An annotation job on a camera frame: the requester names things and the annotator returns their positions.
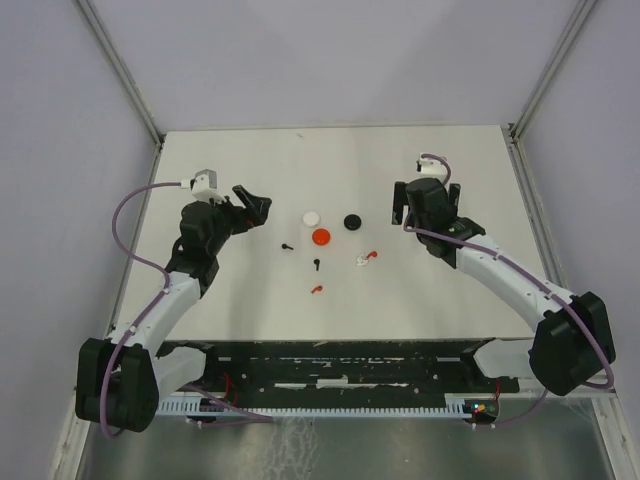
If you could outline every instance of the white cap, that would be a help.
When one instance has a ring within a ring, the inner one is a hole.
[[[316,212],[307,212],[302,216],[302,223],[309,228],[317,227],[320,224],[320,215]]]

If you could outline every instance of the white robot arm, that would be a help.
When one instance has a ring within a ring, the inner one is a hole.
[[[90,338],[81,347],[76,387],[76,415],[81,419],[100,420],[100,393],[108,378],[108,425],[140,432],[153,419],[160,400],[204,373],[206,356],[197,349],[175,348],[160,359],[156,354],[178,320],[211,286],[225,242],[231,235],[264,225],[271,199],[251,195],[237,185],[233,191],[244,207],[234,206],[216,190],[216,173],[211,170],[181,183],[197,201],[182,210],[181,235],[165,268],[169,285],[137,327],[133,320],[122,322],[106,339]],[[106,374],[125,334],[130,336],[117,355],[116,370]]]
[[[396,182],[392,223],[404,223],[432,256],[478,280],[535,332],[533,340],[482,342],[466,355],[473,368],[489,378],[535,377],[552,393],[566,395],[615,360],[604,303],[591,292],[576,296],[529,273],[480,225],[459,217],[461,187],[445,188],[451,171],[446,162],[433,161],[438,158],[421,154],[422,178]],[[409,213],[403,222],[406,207]],[[577,322],[568,310],[578,316]]]

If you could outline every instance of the red cap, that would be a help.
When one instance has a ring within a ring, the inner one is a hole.
[[[311,238],[313,238],[313,243],[315,243],[316,245],[323,246],[329,243],[329,240],[331,240],[331,234],[329,233],[328,230],[325,230],[324,228],[319,228],[318,230],[313,232],[313,235],[311,236]]]

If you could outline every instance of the white wall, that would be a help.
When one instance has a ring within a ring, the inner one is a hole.
[[[0,61],[0,478],[40,480],[123,272],[111,212],[153,145],[71,1],[4,5]]]
[[[527,158],[571,286],[607,304],[640,442],[640,2],[601,2],[530,131]]]
[[[514,122],[577,0],[94,0],[164,132]]]

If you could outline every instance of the white tabletop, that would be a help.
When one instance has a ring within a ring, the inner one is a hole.
[[[273,199],[266,225],[229,239],[207,294],[178,322],[173,340],[378,340],[530,337],[531,330],[485,287],[431,257],[415,236],[391,225],[395,181],[416,178],[420,152],[449,159],[462,184],[460,215],[482,225],[504,250],[541,274],[527,214],[498,126],[319,128],[174,132],[156,182],[210,168],[218,189]],[[178,188],[155,190],[137,254],[165,265],[179,236]],[[317,211],[329,245],[311,240],[302,215]],[[349,213],[362,228],[347,231]],[[287,243],[294,251],[283,251]],[[378,257],[356,266],[361,253]],[[315,271],[313,260],[321,261]],[[119,319],[157,292],[160,275],[135,264]],[[311,290],[322,285],[323,291]]]

